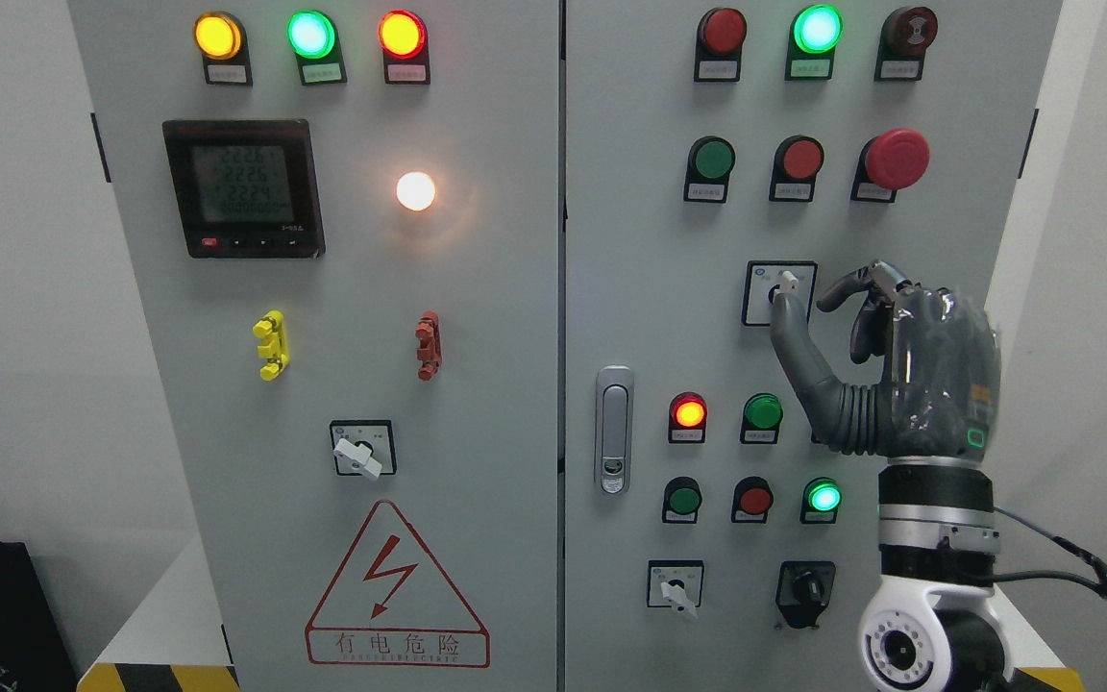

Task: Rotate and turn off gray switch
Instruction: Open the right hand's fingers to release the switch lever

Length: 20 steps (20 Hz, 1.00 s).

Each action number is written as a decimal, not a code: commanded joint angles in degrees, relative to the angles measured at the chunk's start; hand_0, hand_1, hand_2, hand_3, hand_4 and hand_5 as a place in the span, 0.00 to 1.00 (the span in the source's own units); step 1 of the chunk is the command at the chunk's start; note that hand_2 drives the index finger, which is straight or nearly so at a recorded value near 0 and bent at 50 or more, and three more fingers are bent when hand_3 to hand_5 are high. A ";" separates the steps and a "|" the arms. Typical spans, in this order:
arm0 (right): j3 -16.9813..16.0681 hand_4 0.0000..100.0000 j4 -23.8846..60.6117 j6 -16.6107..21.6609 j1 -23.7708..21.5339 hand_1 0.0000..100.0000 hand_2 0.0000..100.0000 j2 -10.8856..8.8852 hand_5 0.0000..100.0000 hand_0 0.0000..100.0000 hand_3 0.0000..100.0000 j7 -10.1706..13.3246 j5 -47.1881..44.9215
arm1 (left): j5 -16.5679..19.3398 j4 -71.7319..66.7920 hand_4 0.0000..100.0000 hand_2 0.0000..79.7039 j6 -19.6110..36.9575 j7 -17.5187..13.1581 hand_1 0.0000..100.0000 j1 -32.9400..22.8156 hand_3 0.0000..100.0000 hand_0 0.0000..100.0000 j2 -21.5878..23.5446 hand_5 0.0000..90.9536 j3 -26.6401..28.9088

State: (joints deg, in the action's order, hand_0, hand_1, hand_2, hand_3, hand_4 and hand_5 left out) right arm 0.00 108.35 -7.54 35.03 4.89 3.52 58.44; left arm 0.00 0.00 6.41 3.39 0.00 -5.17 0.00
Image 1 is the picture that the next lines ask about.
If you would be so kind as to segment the gray robotic hand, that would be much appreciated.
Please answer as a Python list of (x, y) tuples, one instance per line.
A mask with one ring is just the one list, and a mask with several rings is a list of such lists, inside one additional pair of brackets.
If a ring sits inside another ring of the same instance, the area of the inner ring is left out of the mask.
[(983, 459), (1000, 397), (1000, 345), (965, 295), (928, 289), (892, 264), (847, 273), (819, 298), (832, 311), (863, 295), (849, 337), (856, 363), (882, 358), (873, 385), (844, 383), (814, 345), (800, 299), (772, 301), (772, 342), (814, 437), (838, 453)]

